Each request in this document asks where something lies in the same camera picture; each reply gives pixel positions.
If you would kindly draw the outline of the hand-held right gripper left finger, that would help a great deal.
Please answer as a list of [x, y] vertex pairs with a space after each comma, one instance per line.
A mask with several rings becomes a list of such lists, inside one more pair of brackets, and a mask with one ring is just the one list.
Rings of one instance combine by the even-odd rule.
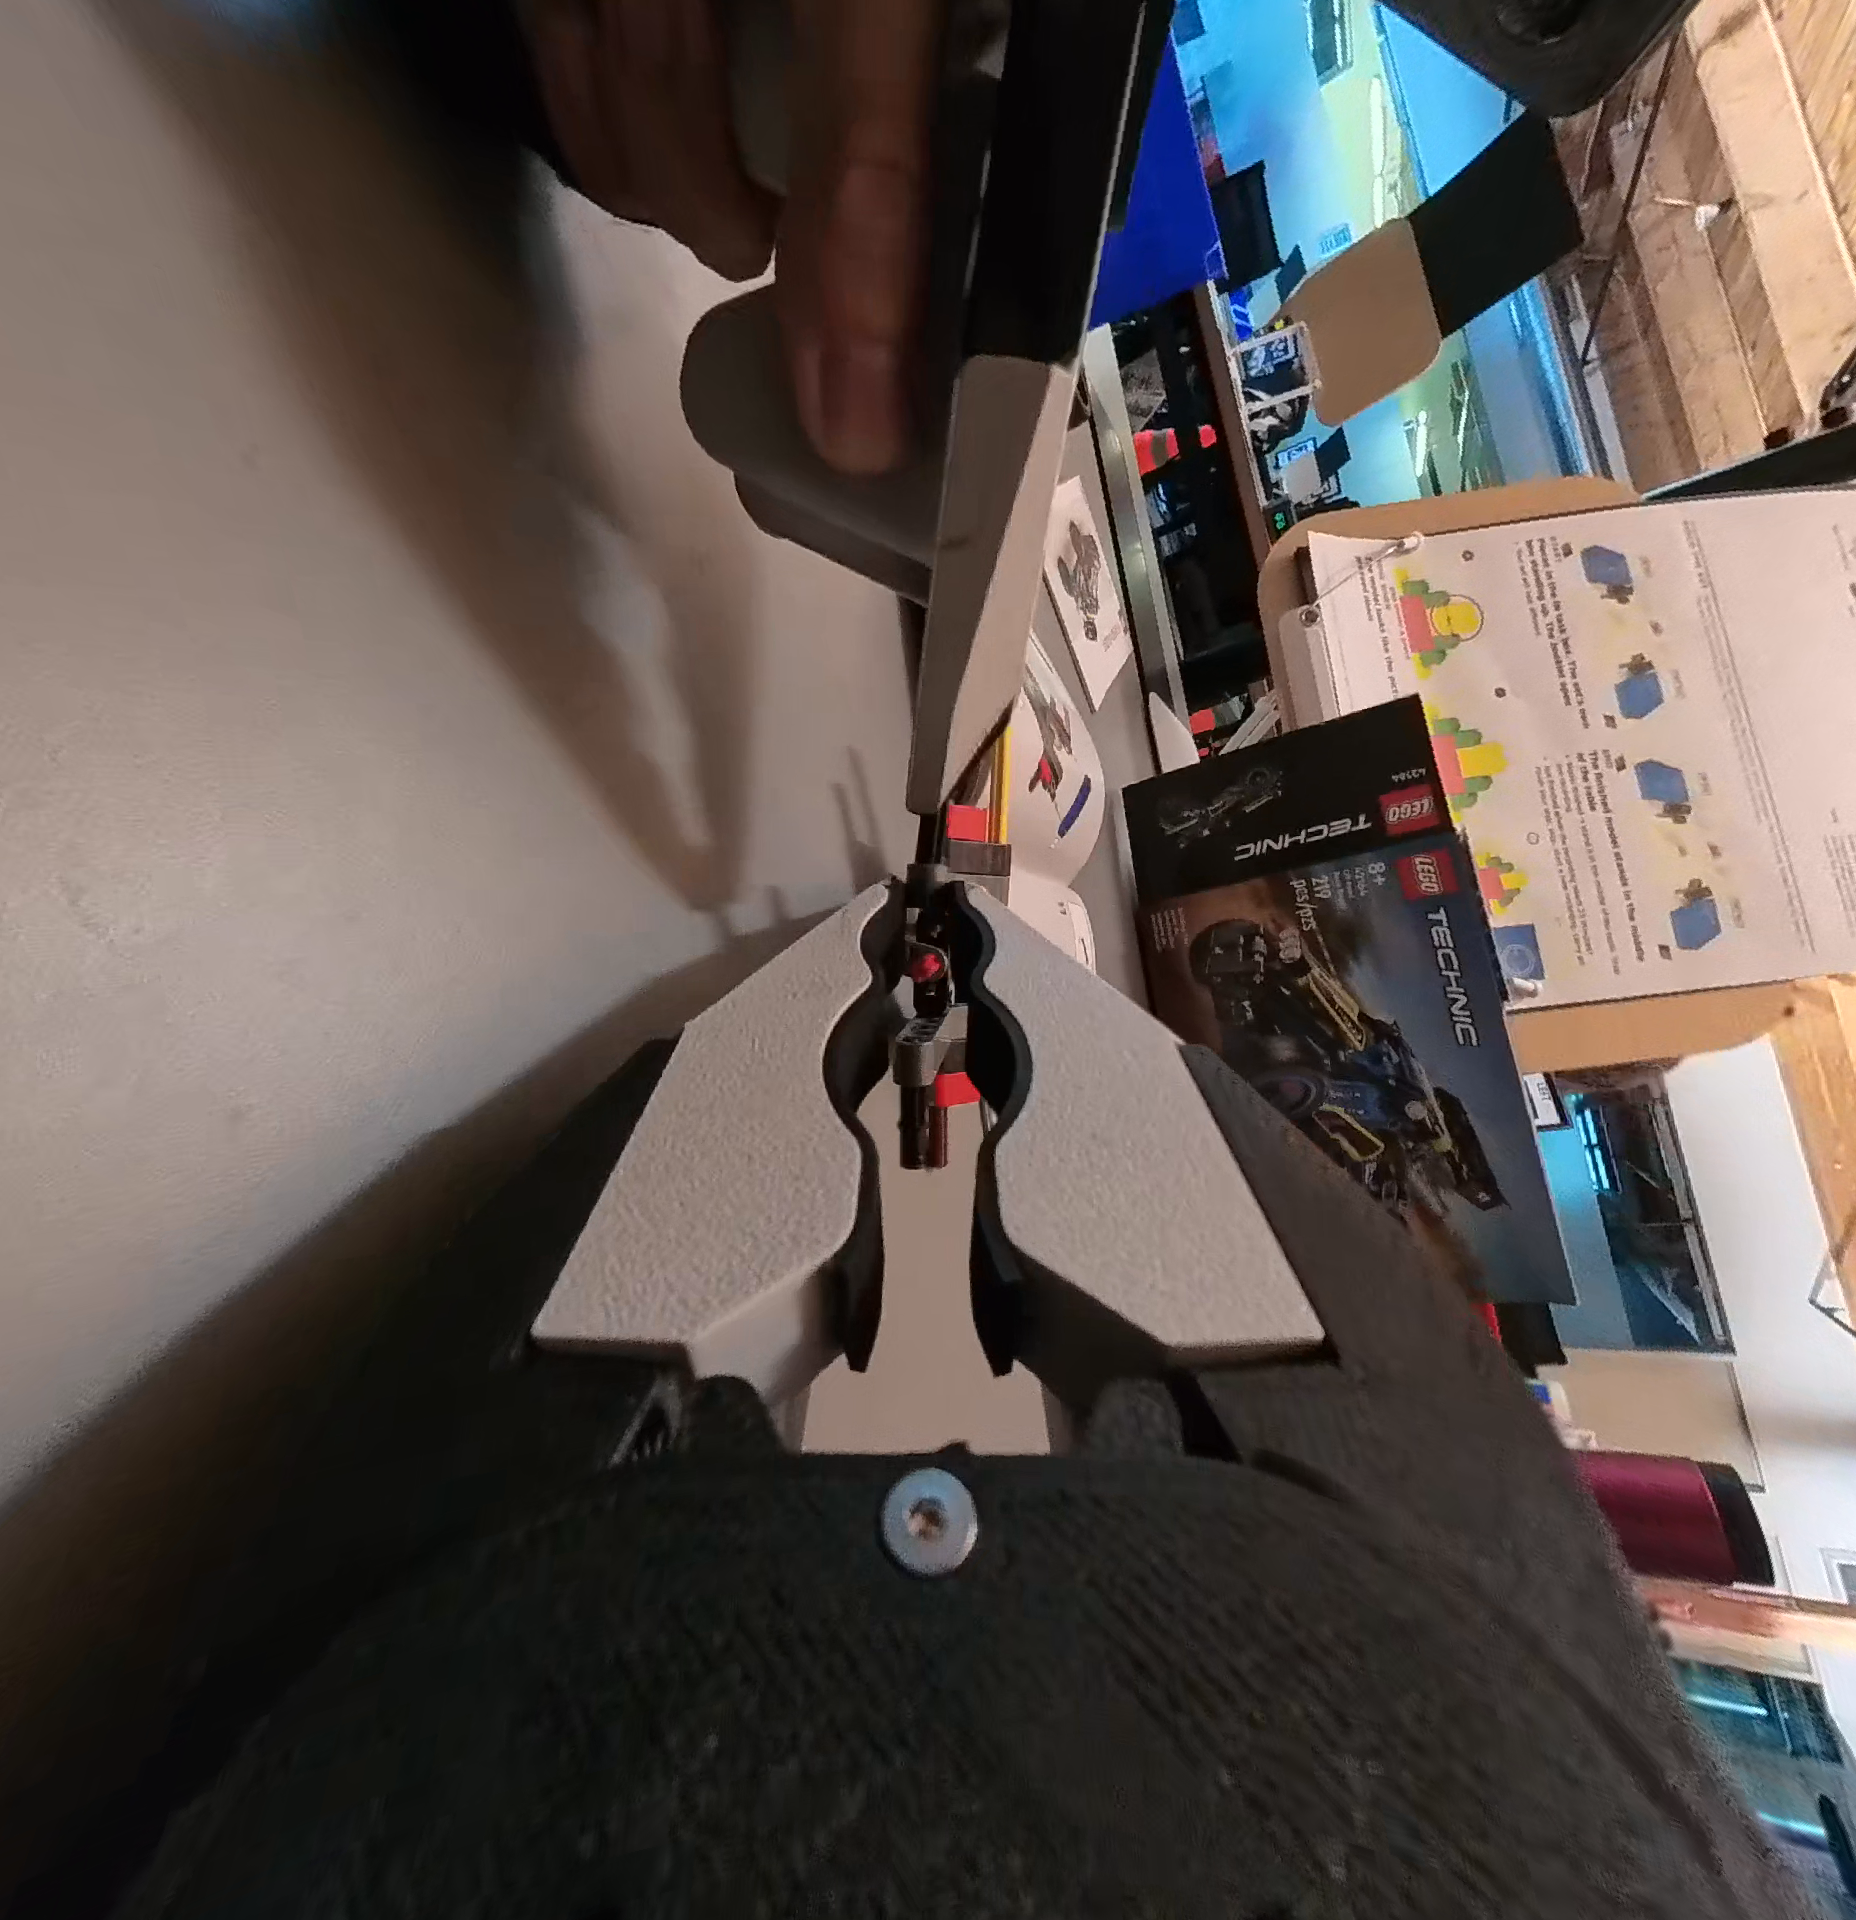
[[815, 1379], [873, 1354], [902, 884], [863, 887], [663, 1044], [530, 1328], [556, 1357], [744, 1381], [801, 1449]]

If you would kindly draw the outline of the person's left hand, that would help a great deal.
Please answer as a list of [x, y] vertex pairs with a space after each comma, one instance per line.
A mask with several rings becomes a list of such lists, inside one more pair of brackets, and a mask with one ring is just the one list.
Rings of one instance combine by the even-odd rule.
[[773, 273], [801, 431], [845, 475], [910, 437], [940, 5], [791, 5], [791, 158], [749, 179], [717, 5], [517, 8], [573, 189], [731, 283]]

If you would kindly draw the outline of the lego set box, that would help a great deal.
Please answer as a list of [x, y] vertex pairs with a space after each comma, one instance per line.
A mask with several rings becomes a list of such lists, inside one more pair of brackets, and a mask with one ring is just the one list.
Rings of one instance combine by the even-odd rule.
[[1492, 1306], [1574, 1301], [1504, 976], [1414, 696], [1124, 789], [1155, 1018]]

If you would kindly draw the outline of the open instruction booklet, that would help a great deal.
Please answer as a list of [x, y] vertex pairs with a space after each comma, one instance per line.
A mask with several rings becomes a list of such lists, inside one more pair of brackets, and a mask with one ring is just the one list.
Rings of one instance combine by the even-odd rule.
[[1036, 638], [1028, 642], [1010, 734], [1007, 901], [1096, 972], [1096, 934], [1078, 879], [1102, 835], [1106, 780], [1085, 714]]

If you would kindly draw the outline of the tagged blue storage bin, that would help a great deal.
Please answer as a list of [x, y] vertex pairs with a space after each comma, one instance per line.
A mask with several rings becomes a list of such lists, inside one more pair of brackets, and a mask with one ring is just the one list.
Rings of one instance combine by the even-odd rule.
[[1145, 314], [1205, 283], [1222, 263], [1219, 244], [1179, 61], [1169, 43], [1140, 127], [1126, 211], [1100, 250], [1089, 326]]

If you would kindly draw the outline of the maroon water bottle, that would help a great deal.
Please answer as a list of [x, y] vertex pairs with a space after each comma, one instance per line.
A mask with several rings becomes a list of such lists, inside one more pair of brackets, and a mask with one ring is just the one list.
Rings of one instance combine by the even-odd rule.
[[1727, 1462], [1585, 1449], [1574, 1464], [1633, 1570], [1701, 1587], [1774, 1587], [1770, 1539]]

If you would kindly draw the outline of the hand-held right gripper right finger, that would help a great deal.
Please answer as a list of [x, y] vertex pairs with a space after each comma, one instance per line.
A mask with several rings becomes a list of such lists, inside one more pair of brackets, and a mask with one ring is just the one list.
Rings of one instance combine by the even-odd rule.
[[986, 1111], [973, 1328], [1037, 1383], [1048, 1449], [1116, 1383], [1327, 1357], [1191, 1049], [979, 885], [950, 887], [950, 956]]

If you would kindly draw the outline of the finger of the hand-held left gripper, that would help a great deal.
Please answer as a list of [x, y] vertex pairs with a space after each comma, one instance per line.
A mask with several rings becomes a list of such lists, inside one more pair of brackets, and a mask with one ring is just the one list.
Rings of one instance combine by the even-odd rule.
[[801, 432], [769, 290], [717, 303], [686, 337], [685, 421], [749, 519], [924, 611], [905, 771], [917, 814], [950, 800], [1018, 693], [1078, 375], [1075, 357], [967, 357], [940, 447], [853, 478]]

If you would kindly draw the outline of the hanging tan board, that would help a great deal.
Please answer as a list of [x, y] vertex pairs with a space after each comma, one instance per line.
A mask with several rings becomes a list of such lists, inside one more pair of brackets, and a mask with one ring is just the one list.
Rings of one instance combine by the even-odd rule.
[[1582, 244], [1551, 122], [1521, 112], [1459, 172], [1284, 300], [1317, 369], [1314, 418], [1339, 428], [1434, 366], [1442, 341]]

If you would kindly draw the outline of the white poster stand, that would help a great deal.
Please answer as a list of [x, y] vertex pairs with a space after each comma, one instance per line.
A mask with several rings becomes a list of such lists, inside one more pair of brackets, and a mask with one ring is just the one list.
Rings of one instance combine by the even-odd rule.
[[1314, 726], [1343, 712], [1332, 673], [1327, 630], [1317, 602], [1304, 601], [1278, 613], [1273, 662], [1280, 712], [1290, 728]]

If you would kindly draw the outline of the blue wall screen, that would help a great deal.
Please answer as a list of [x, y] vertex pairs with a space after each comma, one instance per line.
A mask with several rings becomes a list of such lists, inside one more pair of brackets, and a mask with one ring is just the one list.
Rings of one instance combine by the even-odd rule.
[[1574, 1285], [1567, 1350], [1731, 1357], [1733, 1336], [1659, 1064], [1547, 1076], [1538, 1134]]

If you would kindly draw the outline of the small instruction leaflet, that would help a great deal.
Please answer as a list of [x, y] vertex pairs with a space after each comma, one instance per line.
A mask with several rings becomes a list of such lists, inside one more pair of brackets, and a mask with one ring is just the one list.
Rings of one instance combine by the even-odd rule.
[[1055, 481], [1043, 542], [1043, 580], [1090, 708], [1134, 660], [1129, 605], [1097, 531], [1085, 481]]

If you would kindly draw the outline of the grey lego chassis assembly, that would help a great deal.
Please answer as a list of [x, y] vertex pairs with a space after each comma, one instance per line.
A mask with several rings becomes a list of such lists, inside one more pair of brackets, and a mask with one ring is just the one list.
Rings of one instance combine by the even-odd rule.
[[1011, 877], [1011, 721], [990, 735], [957, 777], [952, 800], [917, 822], [904, 874], [904, 932], [896, 978], [908, 1013], [893, 1038], [898, 1096], [898, 1165], [938, 1170], [950, 1160], [940, 1082], [963, 1073], [963, 964], [957, 958], [952, 898], [977, 884], [1007, 898]]

